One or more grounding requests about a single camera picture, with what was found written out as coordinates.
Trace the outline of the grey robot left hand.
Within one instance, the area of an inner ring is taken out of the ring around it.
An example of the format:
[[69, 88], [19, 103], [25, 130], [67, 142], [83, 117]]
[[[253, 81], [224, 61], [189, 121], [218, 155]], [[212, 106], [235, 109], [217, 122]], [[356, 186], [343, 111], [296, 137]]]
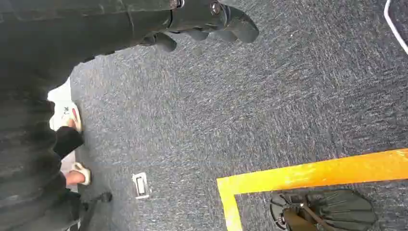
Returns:
[[79, 63], [142, 45], [173, 51], [169, 33], [252, 43], [243, 11], [217, 0], [3, 0], [0, 92], [46, 98]]

